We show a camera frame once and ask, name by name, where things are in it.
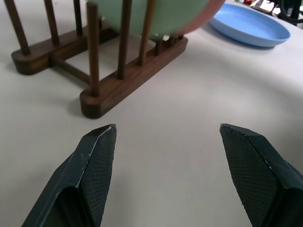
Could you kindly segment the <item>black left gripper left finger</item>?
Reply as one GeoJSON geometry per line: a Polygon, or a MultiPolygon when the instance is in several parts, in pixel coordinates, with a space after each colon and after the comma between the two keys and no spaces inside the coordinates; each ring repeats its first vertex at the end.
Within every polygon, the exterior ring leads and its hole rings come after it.
{"type": "Polygon", "coordinates": [[[109,124],[84,135],[54,171],[24,227],[99,227],[109,192],[117,129],[109,124]]]}

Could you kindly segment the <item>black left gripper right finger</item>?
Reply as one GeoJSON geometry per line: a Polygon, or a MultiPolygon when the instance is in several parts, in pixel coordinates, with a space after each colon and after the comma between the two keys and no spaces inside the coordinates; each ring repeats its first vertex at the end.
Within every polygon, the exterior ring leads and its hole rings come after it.
{"type": "Polygon", "coordinates": [[[226,123],[220,135],[233,184],[254,227],[303,225],[303,175],[261,134],[226,123]]]}

